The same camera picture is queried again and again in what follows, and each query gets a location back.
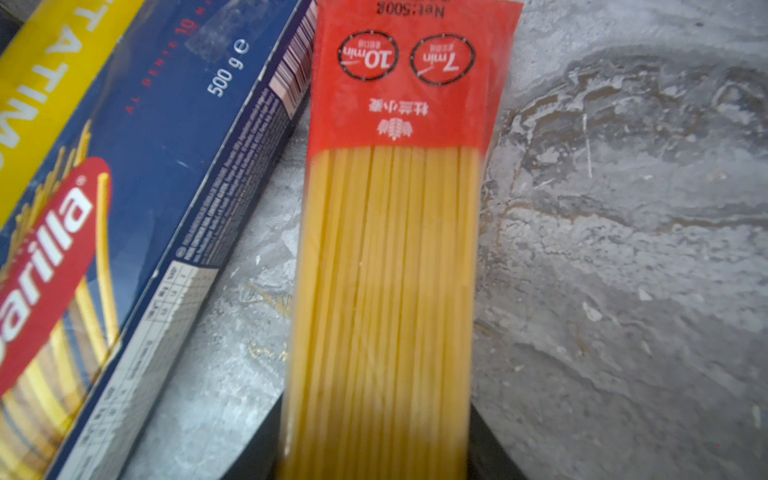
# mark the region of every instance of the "black circle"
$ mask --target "black circle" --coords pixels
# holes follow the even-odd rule
[[[419,50],[419,47],[424,45],[425,42],[434,40],[435,38],[446,38],[446,37],[453,37],[460,40],[462,43],[466,44],[469,47],[469,53],[472,54],[472,58],[469,60],[469,65],[467,65],[467,68],[464,69],[464,71],[456,78],[452,78],[448,81],[430,81],[427,80],[424,77],[419,76],[419,71],[416,70],[416,50]],[[431,37],[423,38],[419,43],[416,44],[416,46],[411,50],[411,70],[413,70],[413,73],[416,75],[416,78],[423,81],[427,85],[431,85],[433,87],[445,87],[446,85],[450,85],[455,81],[458,81],[460,78],[464,77],[464,75],[468,74],[469,71],[472,69],[472,66],[475,65],[475,59],[477,58],[477,54],[475,53],[475,47],[472,46],[471,43],[469,43],[469,40],[462,37],[461,35],[457,35],[455,33],[441,33],[440,35],[433,35]]]
[[[342,64],[342,51],[344,50],[344,45],[347,44],[350,40],[354,39],[355,37],[359,37],[360,35],[380,35],[387,40],[389,40],[389,43],[392,44],[392,47],[395,48],[395,61],[392,63],[392,67],[389,68],[389,70],[385,71],[381,75],[376,75],[375,77],[360,77],[359,75],[353,74],[349,69]],[[383,31],[379,30],[363,30],[363,31],[356,31],[355,33],[351,34],[349,37],[345,38],[344,41],[341,42],[341,45],[339,46],[338,50],[338,57],[339,57],[339,66],[342,70],[344,70],[344,73],[349,75],[350,77],[354,78],[355,80],[360,81],[376,81],[381,78],[386,77],[387,75],[391,74],[395,67],[397,66],[397,61],[400,59],[400,50],[397,48],[397,43],[395,43],[395,39],[384,33]]]

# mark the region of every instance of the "nutrition facts table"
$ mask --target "nutrition facts table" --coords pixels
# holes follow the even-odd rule
[[[134,441],[218,271],[171,262],[60,478],[117,474],[124,458],[108,446]]]

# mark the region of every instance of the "red oval logo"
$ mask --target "red oval logo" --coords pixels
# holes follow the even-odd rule
[[[395,69],[399,56],[395,39],[377,30],[353,33],[339,47],[339,65],[360,81],[384,78]]]
[[[99,198],[98,178],[108,173],[109,166],[92,157],[67,176],[27,232],[0,286],[0,395],[48,341],[91,265],[96,216],[99,208],[109,208],[111,197],[108,181],[105,198]]]
[[[411,68],[433,87],[451,84],[475,64],[475,47],[461,35],[443,33],[421,40],[411,51]]]

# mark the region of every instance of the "blue pasta box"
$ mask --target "blue pasta box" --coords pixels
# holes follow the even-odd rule
[[[44,0],[0,57],[0,478],[117,478],[310,83],[315,0]]]

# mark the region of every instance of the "gray marble countertop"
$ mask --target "gray marble countertop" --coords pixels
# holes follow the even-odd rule
[[[218,478],[282,391],[308,125],[126,480]],[[504,447],[531,480],[765,475],[768,2],[529,0],[498,131],[472,395]]]

